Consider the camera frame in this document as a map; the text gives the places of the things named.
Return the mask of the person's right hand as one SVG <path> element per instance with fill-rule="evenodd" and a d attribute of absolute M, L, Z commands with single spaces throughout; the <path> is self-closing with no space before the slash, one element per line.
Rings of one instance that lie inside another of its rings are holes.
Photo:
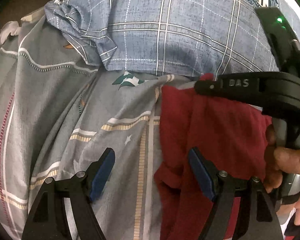
<path fill-rule="evenodd" d="M 277 146 L 273 125 L 267 127 L 266 139 L 268 146 L 264 152 L 266 176 L 263 184 L 266 191 L 270 193 L 281 185 L 284 172 L 300 174 L 300 150 Z M 277 214 L 288 214 L 293 209 L 296 209 L 294 224 L 300 226 L 300 198 L 294 204 L 282 206 Z"/>

